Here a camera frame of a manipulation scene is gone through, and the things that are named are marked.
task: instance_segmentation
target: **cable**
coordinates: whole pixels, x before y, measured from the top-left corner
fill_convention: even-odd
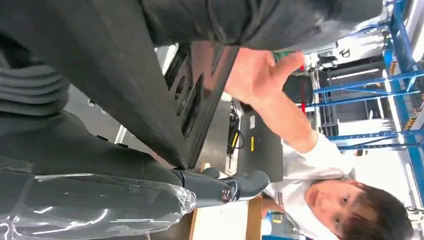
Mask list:
[[[239,130],[240,117],[238,115],[238,110],[234,101],[231,101],[230,105],[230,119],[229,119],[229,129],[228,129],[228,148],[227,154],[231,157],[235,149],[241,149],[245,146],[245,139],[243,134]],[[236,147],[238,139],[241,138],[241,146]]]

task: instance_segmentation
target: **man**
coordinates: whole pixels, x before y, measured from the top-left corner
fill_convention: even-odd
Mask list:
[[[303,64],[302,53],[276,65],[269,51],[243,48],[226,85],[295,153],[284,161],[284,180],[267,187],[273,201],[265,199],[265,209],[285,212],[315,240],[409,239],[413,228],[404,205],[388,192],[344,179],[353,168],[348,157],[314,131],[282,91],[287,77]]]

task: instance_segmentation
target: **laptop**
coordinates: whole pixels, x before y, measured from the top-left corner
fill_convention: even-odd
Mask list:
[[[273,133],[254,110],[240,118],[244,147],[238,150],[237,172],[264,171],[271,183],[283,180],[283,147],[281,138]]]

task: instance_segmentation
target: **clear plastic bag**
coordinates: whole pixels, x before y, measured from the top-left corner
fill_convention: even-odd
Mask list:
[[[7,240],[145,235],[168,229],[195,207],[193,193],[167,183],[90,173],[41,176],[26,164],[1,164],[0,236]]]

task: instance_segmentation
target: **black handle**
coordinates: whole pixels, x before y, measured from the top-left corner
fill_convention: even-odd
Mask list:
[[[239,201],[249,200],[260,194],[270,184],[270,179],[263,171],[256,170],[244,177],[243,175],[234,175],[238,182]]]

